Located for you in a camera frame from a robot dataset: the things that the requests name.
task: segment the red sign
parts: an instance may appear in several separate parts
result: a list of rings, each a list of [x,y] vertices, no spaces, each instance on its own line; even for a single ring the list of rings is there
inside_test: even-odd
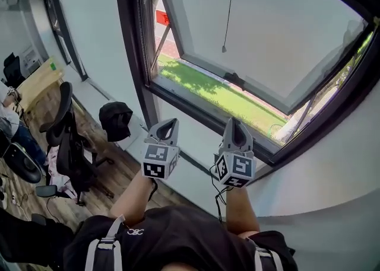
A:
[[[156,10],[156,20],[159,24],[169,24],[169,18],[167,17],[167,14],[163,11]]]

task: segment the forearm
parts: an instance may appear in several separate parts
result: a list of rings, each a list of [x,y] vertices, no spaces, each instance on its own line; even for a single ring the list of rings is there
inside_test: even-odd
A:
[[[226,224],[227,230],[236,235],[248,231],[260,231],[245,188],[232,188],[227,192]]]
[[[133,226],[141,222],[152,191],[152,181],[144,177],[141,171],[137,172],[129,186],[115,202],[110,210],[113,217],[124,215],[125,223]]]
[[[12,95],[8,95],[5,97],[5,100],[3,101],[4,107],[9,107],[13,102],[15,101],[15,98]]]

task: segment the black t-shirt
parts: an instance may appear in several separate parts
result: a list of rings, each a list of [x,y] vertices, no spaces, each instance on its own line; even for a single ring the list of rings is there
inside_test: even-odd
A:
[[[83,271],[88,245],[107,235],[114,219],[93,216],[85,221],[65,249],[66,271]],[[160,270],[169,263],[185,263],[198,270],[255,270],[255,246],[223,228],[218,220],[195,208],[168,206],[150,209],[138,225],[121,225],[116,239],[121,244],[123,270]],[[285,271],[297,270],[284,237],[277,231],[250,237],[262,248],[277,252]],[[263,269],[275,270],[272,263]]]

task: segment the backpack strap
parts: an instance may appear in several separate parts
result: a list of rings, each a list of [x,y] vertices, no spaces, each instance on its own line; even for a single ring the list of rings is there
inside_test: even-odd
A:
[[[85,261],[85,271],[93,271],[95,252],[97,249],[111,250],[113,253],[113,269],[114,271],[122,271],[121,247],[118,240],[115,240],[115,235],[118,233],[120,224],[125,220],[124,215],[115,219],[112,226],[109,228],[107,236],[101,240],[93,240],[87,251],[87,258]]]
[[[255,246],[255,270],[256,271],[262,271],[262,263],[261,258],[262,257],[269,257],[273,258],[273,262],[275,265],[276,271],[284,271],[283,264],[281,262],[280,256],[272,250],[267,250],[264,248],[260,248],[253,240],[250,238],[246,238],[251,244]]]

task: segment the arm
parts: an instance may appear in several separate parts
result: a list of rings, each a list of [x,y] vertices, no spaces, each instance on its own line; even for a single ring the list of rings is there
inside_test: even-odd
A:
[[[110,210],[111,217],[124,215],[125,224],[133,226],[141,222],[152,191],[152,181],[137,172],[129,186],[121,194]]]
[[[14,102],[14,97],[12,95],[8,95],[5,97],[4,101],[2,102],[2,105],[4,107],[9,107]]]
[[[245,188],[232,188],[227,192],[226,223],[228,231],[242,238],[260,231]]]
[[[5,84],[0,82],[0,102],[4,107],[9,107],[14,101],[15,97],[21,100],[21,95],[13,88],[8,88]]]

